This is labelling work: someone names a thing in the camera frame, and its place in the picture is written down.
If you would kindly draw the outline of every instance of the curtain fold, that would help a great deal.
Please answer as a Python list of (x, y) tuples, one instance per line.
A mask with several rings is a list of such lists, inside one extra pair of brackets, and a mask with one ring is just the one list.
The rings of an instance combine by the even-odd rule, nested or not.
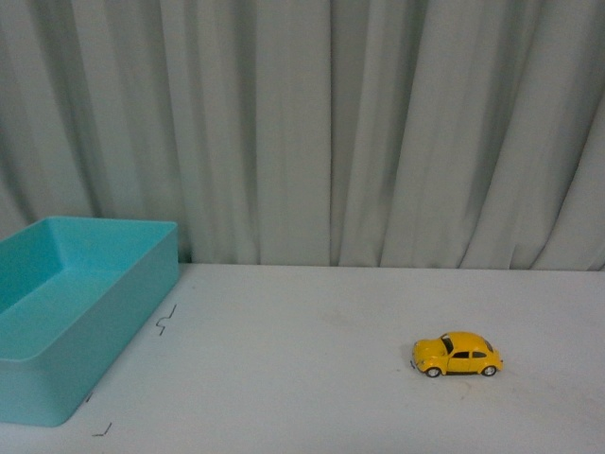
[(601, 0), (0, 2), (0, 236), (202, 263), (600, 270)]

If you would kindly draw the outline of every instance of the teal plastic bin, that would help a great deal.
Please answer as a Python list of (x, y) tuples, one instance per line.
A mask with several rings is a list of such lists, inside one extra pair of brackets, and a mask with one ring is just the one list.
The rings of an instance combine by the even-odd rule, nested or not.
[(58, 426), (179, 278), (173, 222), (47, 218), (0, 242), (0, 421)]

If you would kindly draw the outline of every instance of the car roof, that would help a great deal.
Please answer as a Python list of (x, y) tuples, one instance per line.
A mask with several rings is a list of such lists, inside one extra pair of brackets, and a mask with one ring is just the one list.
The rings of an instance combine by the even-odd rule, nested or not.
[(487, 350), (484, 339), (474, 333), (465, 333), (461, 331), (445, 333), (452, 340), (455, 350), (465, 350), (473, 352), (475, 350)]

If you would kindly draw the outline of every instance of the white tabletop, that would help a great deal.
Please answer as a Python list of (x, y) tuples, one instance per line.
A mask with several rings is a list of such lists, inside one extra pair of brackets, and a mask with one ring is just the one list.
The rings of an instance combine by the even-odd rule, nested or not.
[[(605, 273), (181, 271), (74, 416), (0, 424), (0, 452), (603, 450)], [(455, 330), (491, 341), (504, 371), (410, 367), (414, 341)]]

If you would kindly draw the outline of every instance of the toy car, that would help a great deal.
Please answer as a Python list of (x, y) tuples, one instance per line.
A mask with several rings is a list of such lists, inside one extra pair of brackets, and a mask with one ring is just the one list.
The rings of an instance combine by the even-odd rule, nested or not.
[(492, 376), (502, 370), (504, 363), (500, 353), (481, 336), (455, 332), (433, 340), (418, 340), (413, 350), (414, 365), (434, 378), (441, 374)]

